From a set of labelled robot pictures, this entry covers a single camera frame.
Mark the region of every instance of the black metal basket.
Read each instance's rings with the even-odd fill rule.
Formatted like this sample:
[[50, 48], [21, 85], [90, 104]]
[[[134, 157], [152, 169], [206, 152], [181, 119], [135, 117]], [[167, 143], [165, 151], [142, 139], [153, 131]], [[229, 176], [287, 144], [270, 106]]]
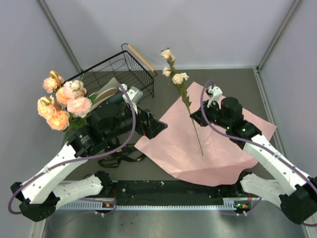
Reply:
[[[149, 73], [138, 60], [127, 50], [132, 51], [150, 70]], [[78, 78], [84, 83], [88, 95], [98, 91], [105, 86], [113, 77], [121, 84], [126, 84], [129, 88], [135, 86], [140, 89], [144, 96], [154, 97], [154, 77], [157, 75], [154, 68], [130, 45], [121, 45], [122, 51], [101, 61], [100, 63], [80, 72], [79, 74], [66, 80]]]

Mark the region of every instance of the gray wall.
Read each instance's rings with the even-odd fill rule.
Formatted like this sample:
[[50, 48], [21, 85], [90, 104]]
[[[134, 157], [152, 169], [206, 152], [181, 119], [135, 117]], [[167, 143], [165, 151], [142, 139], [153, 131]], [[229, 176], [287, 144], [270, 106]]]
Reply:
[[305, 0], [262, 76], [289, 159], [317, 176], [317, 1]]
[[44, 0], [83, 68], [130, 43], [156, 69], [259, 64], [294, 0]]
[[35, 0], [5, 1], [0, 29], [0, 231], [26, 238], [31, 222], [7, 211], [10, 186], [34, 175], [61, 146], [62, 133], [37, 115], [43, 79], [52, 69], [66, 78], [76, 71]]

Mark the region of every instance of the wooden handle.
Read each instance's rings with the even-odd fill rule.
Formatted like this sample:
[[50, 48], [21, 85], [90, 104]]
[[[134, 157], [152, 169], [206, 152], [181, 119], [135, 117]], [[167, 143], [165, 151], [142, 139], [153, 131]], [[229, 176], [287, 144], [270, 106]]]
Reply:
[[132, 46], [128, 45], [128, 48], [130, 49], [130, 51], [132, 51], [149, 69], [150, 71], [154, 72], [155, 69], [153, 68], [153, 66], [147, 62], [140, 54], [139, 52], [137, 52]]

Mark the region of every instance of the pink sheet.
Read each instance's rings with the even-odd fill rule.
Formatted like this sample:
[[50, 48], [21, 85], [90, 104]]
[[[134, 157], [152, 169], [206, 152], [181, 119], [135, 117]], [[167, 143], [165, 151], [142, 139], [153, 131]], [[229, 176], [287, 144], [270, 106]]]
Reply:
[[[192, 101], [191, 112], [200, 107], [202, 89], [201, 85], [193, 83], [187, 90]], [[275, 125], [248, 110], [243, 109], [243, 114], [267, 139], [271, 139], [276, 130]], [[202, 156], [193, 124], [181, 98], [160, 120], [167, 123], [168, 128], [151, 140], [143, 136], [135, 147], [177, 179], [207, 186], [234, 184], [244, 169], [257, 164], [256, 159], [228, 138], [217, 134], [209, 126], [200, 127], [196, 124], [204, 151]]]

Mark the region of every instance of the black strap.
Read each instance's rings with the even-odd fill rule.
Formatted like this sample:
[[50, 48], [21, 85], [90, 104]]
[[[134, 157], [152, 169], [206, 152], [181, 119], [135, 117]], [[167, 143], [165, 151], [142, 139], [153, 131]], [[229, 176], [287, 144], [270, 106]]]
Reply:
[[[135, 144], [127, 144], [121, 150], [113, 153], [111, 156], [108, 156], [104, 159], [98, 161], [99, 165], [103, 168], [117, 168], [122, 160], [127, 162], [139, 162], [144, 160], [146, 157], [145, 154], [141, 154], [138, 158], [132, 159], [128, 155], [134, 151], [138, 151], [135, 147]], [[111, 150], [113, 148], [117, 148], [118, 144], [112, 144], [108, 146], [108, 149]]]

